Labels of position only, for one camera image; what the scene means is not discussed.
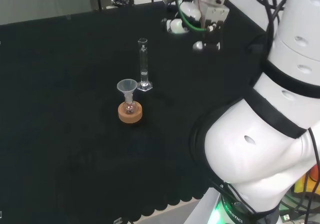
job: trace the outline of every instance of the black tablecloth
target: black tablecloth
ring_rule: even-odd
[[[199,33],[163,33],[162,2],[0,27],[0,211],[10,224],[137,220],[210,185],[194,166],[190,129],[240,97],[260,29],[231,7],[221,53],[196,54]],[[148,39],[153,90],[136,91],[136,125],[118,119],[117,82],[139,80]]]

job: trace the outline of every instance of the white wall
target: white wall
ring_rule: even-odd
[[[89,0],[0,0],[0,25],[86,11]]]

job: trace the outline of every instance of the green light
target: green light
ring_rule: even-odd
[[[208,224],[218,224],[220,222],[220,213],[218,209],[214,209],[210,215]]]

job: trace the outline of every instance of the green cable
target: green cable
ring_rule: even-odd
[[[176,5],[178,7],[179,10],[179,14],[181,16],[181,19],[183,20],[183,22],[188,26],[189,29],[193,30],[193,31],[197,31],[197,32],[205,32],[206,29],[205,28],[197,28],[195,26],[193,26],[192,24],[189,23],[189,21],[185,18],[185,15],[183,14],[183,12],[180,9],[180,5],[179,5],[179,0],[175,0],[176,1]]]

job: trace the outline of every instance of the yellow object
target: yellow object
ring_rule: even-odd
[[[305,185],[305,178],[306,175],[303,175],[294,185],[294,192],[295,193],[302,193],[304,191],[304,185]],[[308,178],[307,185],[306,185],[306,192],[312,193],[314,187],[316,185],[315,181],[312,181],[311,178]],[[316,192],[318,195],[320,195],[320,185],[316,189]]]

